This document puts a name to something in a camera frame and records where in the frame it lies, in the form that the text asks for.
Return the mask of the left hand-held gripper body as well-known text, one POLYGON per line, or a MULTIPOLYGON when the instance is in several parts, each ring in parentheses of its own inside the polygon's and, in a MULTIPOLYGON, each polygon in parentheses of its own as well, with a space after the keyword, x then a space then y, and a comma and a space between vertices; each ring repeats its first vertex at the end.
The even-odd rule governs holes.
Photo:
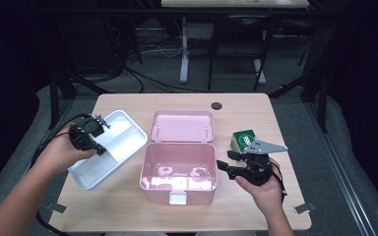
POLYGON ((104 133, 110 125, 97 114, 80 114, 79 121, 70 129, 69 138, 74 148, 79 150, 93 149, 92 141, 104 133))

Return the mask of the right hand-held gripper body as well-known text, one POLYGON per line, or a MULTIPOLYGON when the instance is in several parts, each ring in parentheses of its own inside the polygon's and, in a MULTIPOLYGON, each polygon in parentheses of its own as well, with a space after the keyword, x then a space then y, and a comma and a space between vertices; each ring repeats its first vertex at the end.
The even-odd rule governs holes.
POLYGON ((261 186, 271 177, 276 177, 282 184, 283 178, 278 177, 273 171, 274 163, 269 158, 270 153, 282 151, 288 151, 288 147, 259 140, 254 141, 241 153, 241 160, 247 164, 248 174, 245 179, 253 185, 261 186))

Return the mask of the green and white carton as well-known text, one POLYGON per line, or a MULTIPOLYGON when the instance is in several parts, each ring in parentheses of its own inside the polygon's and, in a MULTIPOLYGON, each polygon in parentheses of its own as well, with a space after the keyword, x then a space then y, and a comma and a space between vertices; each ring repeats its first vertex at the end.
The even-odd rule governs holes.
POLYGON ((234 132, 231 136, 230 148, 237 152, 244 152, 256 140, 253 130, 234 132))

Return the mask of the white divided tray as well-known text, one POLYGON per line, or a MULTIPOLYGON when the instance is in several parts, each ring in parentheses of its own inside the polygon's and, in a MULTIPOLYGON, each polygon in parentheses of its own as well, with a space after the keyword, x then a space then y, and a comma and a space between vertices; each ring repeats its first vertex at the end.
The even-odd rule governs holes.
POLYGON ((85 190, 92 189, 114 173, 148 140, 146 133, 122 110, 103 118, 110 128, 96 142, 106 148, 103 155, 77 161, 69 168, 76 183, 85 190))

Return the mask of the pink storage box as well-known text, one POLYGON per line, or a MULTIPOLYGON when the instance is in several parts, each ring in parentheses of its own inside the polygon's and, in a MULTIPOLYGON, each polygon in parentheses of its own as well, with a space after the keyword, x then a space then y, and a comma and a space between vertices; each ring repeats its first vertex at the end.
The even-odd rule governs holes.
POLYGON ((218 185, 214 117, 202 110, 154 113, 140 187, 160 205, 209 205, 218 185))

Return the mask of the person's right hand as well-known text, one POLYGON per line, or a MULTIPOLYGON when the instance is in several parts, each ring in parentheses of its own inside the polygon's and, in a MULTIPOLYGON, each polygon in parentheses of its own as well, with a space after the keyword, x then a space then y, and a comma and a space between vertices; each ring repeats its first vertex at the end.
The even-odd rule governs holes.
POLYGON ((284 214, 282 187, 276 177, 271 177, 261 186, 255 186, 241 176, 237 176, 235 182, 252 196, 256 206, 266 218, 284 214))

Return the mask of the person's left hand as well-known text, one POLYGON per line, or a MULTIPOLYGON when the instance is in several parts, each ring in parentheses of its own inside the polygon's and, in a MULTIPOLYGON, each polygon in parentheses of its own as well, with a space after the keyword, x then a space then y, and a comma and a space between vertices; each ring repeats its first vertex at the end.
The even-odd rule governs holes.
POLYGON ((95 154, 94 149, 76 149, 69 137, 69 131, 74 126, 73 122, 65 125, 58 134, 48 143, 46 148, 38 156, 33 168, 48 176, 55 176, 79 160, 90 158, 95 154))

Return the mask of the black metal stand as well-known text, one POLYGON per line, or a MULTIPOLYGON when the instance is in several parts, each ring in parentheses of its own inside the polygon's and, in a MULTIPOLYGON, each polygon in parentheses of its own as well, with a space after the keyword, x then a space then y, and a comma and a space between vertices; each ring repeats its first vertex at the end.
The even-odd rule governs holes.
POLYGON ((296 80, 282 86, 269 94, 269 98, 277 98, 291 91, 292 89, 305 84, 305 89, 301 94, 303 102, 312 102, 316 95, 318 97, 317 123, 323 132, 327 132, 326 109, 328 97, 328 76, 323 69, 313 69, 296 80))
POLYGON ((68 99, 74 99, 77 95, 70 76, 65 71, 55 72, 49 80, 51 110, 50 129, 54 128, 60 119, 59 93, 62 93, 68 99))

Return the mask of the white desk leg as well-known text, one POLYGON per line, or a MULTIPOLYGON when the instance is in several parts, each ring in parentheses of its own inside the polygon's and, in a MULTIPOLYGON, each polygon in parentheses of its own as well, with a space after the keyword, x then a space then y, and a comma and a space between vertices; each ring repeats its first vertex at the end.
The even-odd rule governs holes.
POLYGON ((188 33, 187 33, 187 20, 182 19, 181 24, 181 39, 182 39, 182 59, 180 69, 180 83, 186 84, 188 82, 189 72, 189 53, 188 53, 188 33))
POLYGON ((263 72, 261 61, 259 59, 254 59, 253 65, 258 77, 258 84, 261 86, 265 85, 267 81, 263 72))

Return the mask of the black chair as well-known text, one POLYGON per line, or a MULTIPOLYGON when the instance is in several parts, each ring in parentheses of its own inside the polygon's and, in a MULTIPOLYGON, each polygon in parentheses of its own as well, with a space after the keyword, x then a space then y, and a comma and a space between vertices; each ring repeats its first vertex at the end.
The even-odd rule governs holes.
MULTIPOLYGON (((229 15, 214 23, 209 49, 208 89, 212 86, 215 60, 259 59, 263 72, 273 36, 281 21, 275 16, 229 15)), ((255 69, 253 89, 258 87, 255 69)))

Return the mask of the light wooden desk top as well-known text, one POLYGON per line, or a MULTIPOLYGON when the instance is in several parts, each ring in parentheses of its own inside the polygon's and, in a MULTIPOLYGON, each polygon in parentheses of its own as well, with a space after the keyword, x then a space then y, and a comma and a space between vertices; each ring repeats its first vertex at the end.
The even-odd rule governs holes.
POLYGON ((170 8, 307 8, 308 0, 161 0, 170 8))

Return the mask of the grey metal table bracket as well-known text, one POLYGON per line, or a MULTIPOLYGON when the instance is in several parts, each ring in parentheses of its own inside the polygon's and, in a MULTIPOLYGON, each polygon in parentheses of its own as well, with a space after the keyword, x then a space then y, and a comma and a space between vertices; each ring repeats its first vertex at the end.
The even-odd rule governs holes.
POLYGON ((63 213, 66 210, 65 206, 62 206, 62 205, 60 205, 58 203, 54 203, 54 202, 48 202, 45 205, 45 208, 48 209, 48 210, 51 210, 51 211, 59 212, 59 213, 63 213))
POLYGON ((305 212, 310 212, 314 210, 316 206, 313 203, 305 203, 300 206, 295 206, 293 209, 297 214, 305 213, 305 212))

